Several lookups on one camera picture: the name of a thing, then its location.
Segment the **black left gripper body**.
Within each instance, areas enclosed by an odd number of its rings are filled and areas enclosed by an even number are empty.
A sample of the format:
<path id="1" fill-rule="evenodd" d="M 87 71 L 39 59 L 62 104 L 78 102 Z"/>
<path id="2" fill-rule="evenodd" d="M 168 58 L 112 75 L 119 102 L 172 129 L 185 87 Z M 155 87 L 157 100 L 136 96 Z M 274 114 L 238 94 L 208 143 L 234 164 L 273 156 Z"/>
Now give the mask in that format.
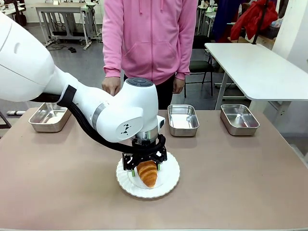
<path id="1" fill-rule="evenodd" d="M 132 140 L 132 146 L 138 149 L 142 149 L 139 154 L 136 155 L 136 159 L 134 161 L 135 165 L 138 165 L 145 161 L 154 161 L 155 154 L 157 152 L 166 151 L 165 147 L 166 138 L 157 138 L 154 142 L 151 140 L 140 140 L 134 138 Z"/>

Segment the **person's left hand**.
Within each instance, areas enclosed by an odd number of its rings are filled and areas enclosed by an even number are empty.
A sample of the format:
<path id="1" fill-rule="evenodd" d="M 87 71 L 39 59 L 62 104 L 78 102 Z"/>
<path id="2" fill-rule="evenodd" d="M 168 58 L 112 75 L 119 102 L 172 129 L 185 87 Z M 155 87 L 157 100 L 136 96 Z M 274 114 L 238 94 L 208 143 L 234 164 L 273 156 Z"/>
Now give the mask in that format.
<path id="1" fill-rule="evenodd" d="M 180 94 L 185 86 L 185 80 L 174 78 L 173 94 Z"/>

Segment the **person's right hand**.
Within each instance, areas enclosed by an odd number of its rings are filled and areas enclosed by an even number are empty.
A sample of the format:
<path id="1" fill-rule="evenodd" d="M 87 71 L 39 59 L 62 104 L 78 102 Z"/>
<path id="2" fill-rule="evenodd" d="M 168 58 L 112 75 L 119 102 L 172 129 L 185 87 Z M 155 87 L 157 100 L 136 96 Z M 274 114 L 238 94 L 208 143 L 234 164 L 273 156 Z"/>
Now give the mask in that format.
<path id="1" fill-rule="evenodd" d="M 102 81 L 102 89 L 112 96 L 119 93 L 121 89 L 121 80 L 119 77 L 106 77 Z"/>

